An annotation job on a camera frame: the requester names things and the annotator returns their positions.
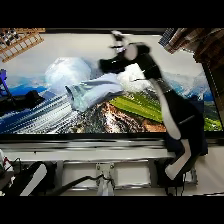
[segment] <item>screen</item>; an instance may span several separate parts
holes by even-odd
[[[110,34],[41,34],[44,42],[2,63],[12,96],[36,90],[44,101],[32,109],[8,110],[0,116],[0,134],[165,132],[152,84],[137,64],[119,74],[103,74],[98,60],[115,57]],[[173,55],[160,36],[130,35],[144,42],[163,78],[204,114],[205,131],[222,125],[201,64],[193,54]]]

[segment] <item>gray cloth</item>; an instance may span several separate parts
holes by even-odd
[[[106,74],[100,78],[81,82],[79,85],[65,86],[73,110],[81,112],[88,108],[111,100],[123,94],[123,87],[117,80],[117,75]]]

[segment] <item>metal bracket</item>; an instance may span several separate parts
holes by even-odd
[[[96,176],[104,175],[105,178],[111,179],[104,180],[100,178],[96,184],[98,186],[97,196],[114,196],[114,163],[96,164]]]

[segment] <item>green field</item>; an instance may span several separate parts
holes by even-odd
[[[110,101],[118,109],[140,115],[142,117],[162,123],[159,102],[144,93],[130,93],[119,96]],[[222,125],[216,113],[216,108],[205,104],[205,131],[221,131]]]

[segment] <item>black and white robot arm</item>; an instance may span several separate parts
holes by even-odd
[[[116,73],[125,66],[137,63],[145,78],[153,84],[167,132],[171,138],[180,141],[184,149],[165,167],[166,175],[170,180],[174,180],[191,170],[203,150],[204,119],[194,105],[179,96],[162,78],[159,66],[149,52],[149,47],[144,43],[130,43],[125,46],[122,55],[108,63],[105,63],[106,60],[100,60],[99,64],[103,72],[113,72],[115,68]]]

